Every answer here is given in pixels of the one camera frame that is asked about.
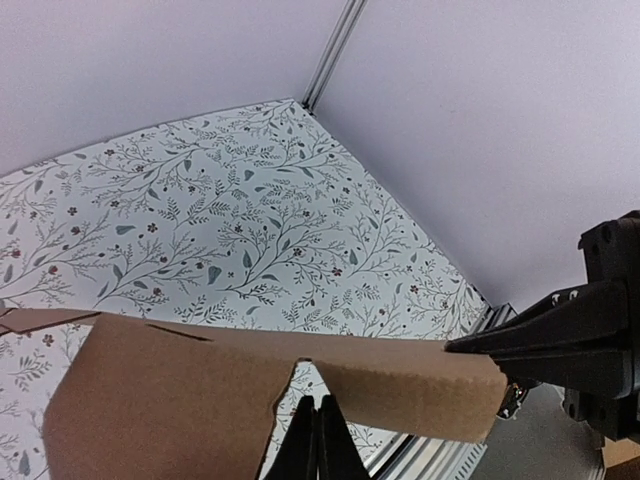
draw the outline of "gray floor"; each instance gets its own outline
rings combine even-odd
[[[601,456],[590,429],[562,411],[553,387],[531,391],[514,421],[498,421],[471,480],[596,480]]]

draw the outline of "floral pattern surface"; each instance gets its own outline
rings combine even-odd
[[[484,302],[292,100],[161,124],[0,179],[0,305],[451,338]],[[0,338],[0,478],[48,478],[42,414],[89,327]],[[278,409],[273,459],[300,396]],[[363,458],[390,433],[350,426]]]

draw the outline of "floral tablecloth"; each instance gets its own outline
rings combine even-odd
[[[6,307],[411,338],[460,335],[485,307],[292,100],[161,124],[6,176],[0,242]],[[48,478],[42,414],[88,331],[0,338],[0,478]],[[299,365],[267,463],[300,396],[324,392]],[[390,435],[351,430],[363,458]]]

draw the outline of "gray leaf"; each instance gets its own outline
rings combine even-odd
[[[47,258],[47,256],[46,256],[46,255],[42,255],[41,257],[36,258],[36,260],[33,262],[33,266],[34,266],[34,267],[38,267],[38,266],[40,266],[40,264],[41,264],[42,262],[44,262],[44,259],[45,259],[45,258]]]
[[[107,291],[107,288],[109,288],[109,282],[105,283],[104,287],[100,289],[100,291],[98,292],[98,298],[104,295],[104,293]]]
[[[31,475],[31,465],[29,464],[29,455],[27,455],[26,450],[22,451],[22,457],[18,464],[18,474],[24,475],[25,477]]]
[[[213,285],[221,273],[222,269],[220,267],[216,267],[215,265],[209,267],[209,280],[207,281],[207,285]]]
[[[122,270],[117,265],[113,265],[113,273],[118,280],[122,280]]]
[[[116,233],[118,235],[124,235],[125,233],[135,229],[135,225],[118,225],[116,227]]]
[[[7,267],[7,271],[4,272],[4,283],[9,283],[13,278],[13,265]]]
[[[277,221],[275,218],[267,217],[271,223],[275,225],[276,228],[282,228],[282,224]]]
[[[245,268],[251,268],[253,266],[253,262],[251,261],[251,256],[249,255],[249,252],[247,252],[246,250],[244,251],[244,256],[242,257],[242,265],[244,265]]]

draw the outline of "white wall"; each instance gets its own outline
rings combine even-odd
[[[640,208],[640,3],[372,0],[318,116],[487,299],[585,281]]]
[[[0,174],[162,121],[301,97],[343,0],[3,0]]]

